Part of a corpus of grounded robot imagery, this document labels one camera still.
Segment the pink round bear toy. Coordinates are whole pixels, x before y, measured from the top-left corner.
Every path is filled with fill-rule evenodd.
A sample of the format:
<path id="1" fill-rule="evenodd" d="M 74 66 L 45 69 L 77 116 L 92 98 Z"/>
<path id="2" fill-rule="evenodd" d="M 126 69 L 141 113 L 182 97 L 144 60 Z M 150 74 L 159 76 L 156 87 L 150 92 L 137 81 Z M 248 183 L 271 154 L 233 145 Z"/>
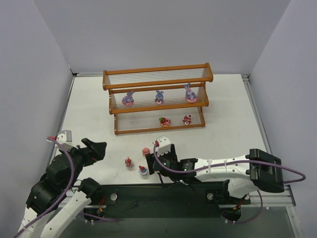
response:
<path id="1" fill-rule="evenodd" d="M 143 149 L 142 149 L 142 154 L 143 154 L 144 157 L 145 157 L 146 155 L 150 154 L 150 153 L 151 153 L 151 151 L 150 151 L 149 148 L 143 148 Z"/>

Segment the blue red cupcake toy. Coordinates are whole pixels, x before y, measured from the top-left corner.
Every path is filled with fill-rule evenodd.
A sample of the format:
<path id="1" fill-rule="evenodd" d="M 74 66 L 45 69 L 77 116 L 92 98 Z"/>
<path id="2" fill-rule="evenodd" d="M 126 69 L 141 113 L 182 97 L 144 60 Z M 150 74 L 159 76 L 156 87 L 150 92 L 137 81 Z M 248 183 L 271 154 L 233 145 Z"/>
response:
<path id="1" fill-rule="evenodd" d="M 139 166 L 139 174 L 146 176 L 148 174 L 148 168 L 145 166 Z"/>

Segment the small red strawberry bear toy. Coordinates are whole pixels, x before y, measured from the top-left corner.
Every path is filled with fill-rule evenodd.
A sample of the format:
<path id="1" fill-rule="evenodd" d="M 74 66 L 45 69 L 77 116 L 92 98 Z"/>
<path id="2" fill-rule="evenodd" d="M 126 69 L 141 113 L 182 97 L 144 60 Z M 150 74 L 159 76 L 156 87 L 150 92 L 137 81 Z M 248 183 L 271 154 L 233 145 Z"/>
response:
<path id="1" fill-rule="evenodd" d="M 131 168 L 133 166 L 133 161 L 127 157 L 127 159 L 125 159 L 125 165 L 126 167 Z"/>

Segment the strawberry bear tart toy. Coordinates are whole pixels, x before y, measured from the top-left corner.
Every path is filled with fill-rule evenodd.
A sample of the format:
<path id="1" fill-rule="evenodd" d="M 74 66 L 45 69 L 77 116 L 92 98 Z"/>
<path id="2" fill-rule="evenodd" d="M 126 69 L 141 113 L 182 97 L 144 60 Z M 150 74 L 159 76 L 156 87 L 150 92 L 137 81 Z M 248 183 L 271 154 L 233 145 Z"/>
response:
<path id="1" fill-rule="evenodd" d="M 162 126 L 162 127 L 171 126 L 171 120 L 168 119 L 168 118 L 165 118 L 165 117 L 160 117 L 159 118 L 159 123 L 160 123 L 160 126 Z"/>

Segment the pink bear with cream hat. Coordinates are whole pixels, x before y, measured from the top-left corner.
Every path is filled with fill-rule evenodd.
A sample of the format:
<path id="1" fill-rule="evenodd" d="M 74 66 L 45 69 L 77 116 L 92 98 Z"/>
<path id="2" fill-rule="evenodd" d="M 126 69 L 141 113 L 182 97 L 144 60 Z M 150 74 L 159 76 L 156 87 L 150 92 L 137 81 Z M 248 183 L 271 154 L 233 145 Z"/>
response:
<path id="1" fill-rule="evenodd" d="M 192 117 L 191 117 L 191 115 L 185 115 L 185 116 L 184 116 L 184 119 L 183 119 L 182 121 L 183 121 L 183 123 L 184 123 L 185 125 L 190 125 L 191 122 L 192 122 Z"/>

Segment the purple bunny holding cake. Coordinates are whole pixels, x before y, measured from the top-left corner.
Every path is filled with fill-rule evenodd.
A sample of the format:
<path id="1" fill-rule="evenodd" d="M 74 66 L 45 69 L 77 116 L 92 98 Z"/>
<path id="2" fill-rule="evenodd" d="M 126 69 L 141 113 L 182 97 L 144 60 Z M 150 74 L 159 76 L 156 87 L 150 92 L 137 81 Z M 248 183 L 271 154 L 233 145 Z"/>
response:
<path id="1" fill-rule="evenodd" d="M 160 91 L 160 90 L 157 90 L 156 91 L 156 97 L 155 97 L 155 103 L 157 104 L 157 105 L 161 105 L 161 104 L 163 104 L 164 103 L 164 92 L 163 91 Z"/>

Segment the purple bunny sitting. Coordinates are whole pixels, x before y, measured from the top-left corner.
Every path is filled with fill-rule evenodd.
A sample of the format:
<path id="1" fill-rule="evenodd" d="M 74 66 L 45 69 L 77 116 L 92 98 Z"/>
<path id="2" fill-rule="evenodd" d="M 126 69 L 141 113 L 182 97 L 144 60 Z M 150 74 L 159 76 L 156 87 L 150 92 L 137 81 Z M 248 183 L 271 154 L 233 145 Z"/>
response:
<path id="1" fill-rule="evenodd" d="M 195 92 L 191 89 L 191 83 L 187 83 L 184 85 L 184 88 L 186 89 L 185 92 L 185 99 L 188 103 L 195 103 L 197 101 L 197 95 Z"/>

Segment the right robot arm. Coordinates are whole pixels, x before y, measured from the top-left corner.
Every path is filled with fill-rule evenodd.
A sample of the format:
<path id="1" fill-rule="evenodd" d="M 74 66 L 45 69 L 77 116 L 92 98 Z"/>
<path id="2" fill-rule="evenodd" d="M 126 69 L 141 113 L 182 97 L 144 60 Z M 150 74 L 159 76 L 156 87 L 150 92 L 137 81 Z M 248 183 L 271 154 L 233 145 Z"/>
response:
<path id="1" fill-rule="evenodd" d="M 166 152 L 153 152 L 145 158 L 150 175 L 158 173 L 186 185 L 224 181 L 227 183 L 226 192 L 234 198 L 256 190 L 269 193 L 284 191 L 281 160 L 260 149 L 250 149 L 248 154 L 230 159 L 178 160 L 174 144 L 169 144 Z"/>

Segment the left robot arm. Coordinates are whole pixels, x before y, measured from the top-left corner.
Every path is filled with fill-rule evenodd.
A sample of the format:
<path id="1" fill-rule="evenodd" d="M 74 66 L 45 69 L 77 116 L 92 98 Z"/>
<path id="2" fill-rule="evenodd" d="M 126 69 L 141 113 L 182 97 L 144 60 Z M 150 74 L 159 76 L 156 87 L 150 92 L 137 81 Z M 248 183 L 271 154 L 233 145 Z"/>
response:
<path id="1" fill-rule="evenodd" d="M 102 186 L 92 178 L 85 178 L 69 202 L 55 215 L 54 211 L 73 188 L 83 168 L 104 159 L 107 143 L 83 138 L 85 147 L 81 148 L 60 143 L 57 137 L 48 137 L 47 141 L 54 143 L 61 154 L 54 157 L 31 188 L 24 217 L 15 235 L 17 238 L 56 238 L 85 206 L 105 198 Z"/>

